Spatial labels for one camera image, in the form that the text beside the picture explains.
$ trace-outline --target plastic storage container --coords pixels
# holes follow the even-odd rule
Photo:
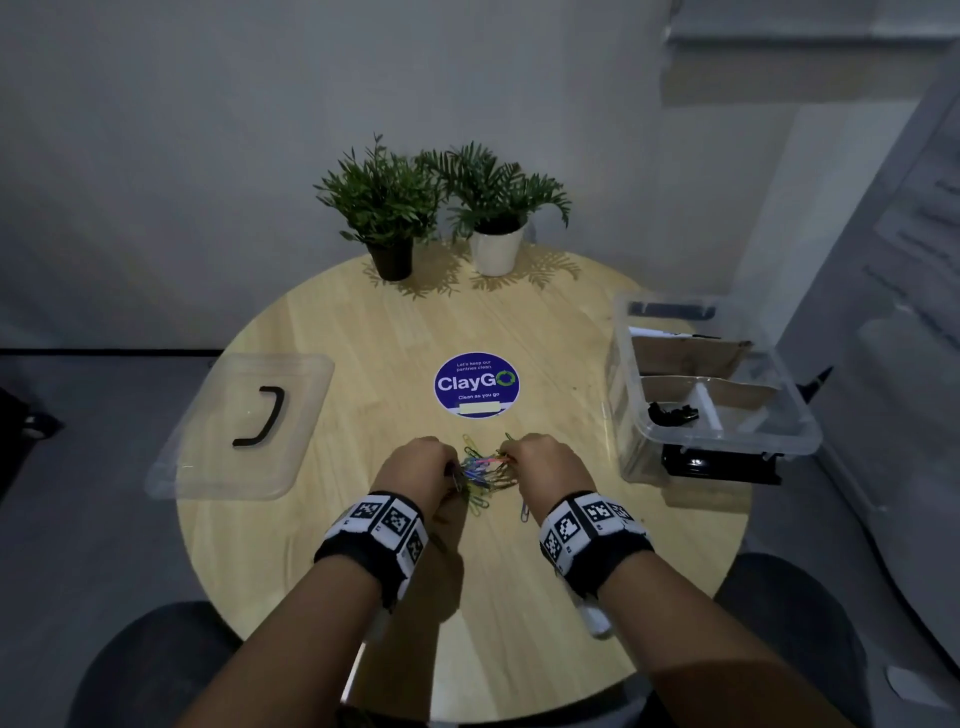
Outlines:
[[[268,500],[289,491],[333,362],[323,354],[226,354],[147,474],[157,498]]]
[[[630,292],[613,305],[607,393],[625,480],[777,483],[778,455],[820,447],[820,427],[776,351],[734,304]],[[682,420],[684,405],[699,416],[663,423]]]

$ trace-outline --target forearm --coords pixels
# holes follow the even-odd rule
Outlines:
[[[803,677],[655,553],[625,559],[598,597],[682,728],[849,726]]]
[[[318,562],[256,629],[178,728],[329,724],[380,585],[343,556]]]

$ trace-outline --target person's right arm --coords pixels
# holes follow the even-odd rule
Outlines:
[[[549,435],[508,440],[537,523],[595,491],[583,461]],[[628,556],[597,592],[617,636],[682,728],[850,726],[760,639],[652,551]]]

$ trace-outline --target table top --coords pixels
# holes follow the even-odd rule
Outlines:
[[[587,258],[521,249],[509,276],[485,279],[462,245],[417,248],[414,275],[384,283],[368,255],[281,297],[227,348],[321,352],[333,380],[292,490],[267,502],[178,502],[193,567],[246,639],[293,589],[334,519],[370,488],[390,452],[436,435],[483,451],[510,432],[555,435],[583,458],[601,493],[641,517],[657,552],[700,589],[720,586],[746,528],[742,514],[669,508],[624,482],[605,407],[612,296],[632,280]],[[515,367],[516,403],[469,419],[436,400],[439,367],[489,352]],[[617,640],[595,640],[520,522],[516,488],[479,516],[459,500],[429,525],[431,545],[386,637],[365,647],[348,702],[416,720],[479,722],[551,710],[635,672]]]

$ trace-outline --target potted plant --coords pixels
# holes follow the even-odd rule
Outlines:
[[[483,276],[506,276],[514,270],[516,253],[529,216],[544,205],[555,205],[569,224],[570,201],[564,186],[552,177],[526,175],[516,162],[497,162],[482,144],[461,149],[423,152],[420,161],[444,186],[444,199],[457,197],[452,207],[454,236],[470,241],[473,265]]]
[[[388,152],[382,138],[373,137],[373,149],[360,161],[351,148],[339,161],[340,172],[328,171],[313,186],[318,200],[347,219],[351,231],[340,234],[367,246],[380,277],[403,280],[413,272],[414,242],[437,227],[443,192],[420,158]]]

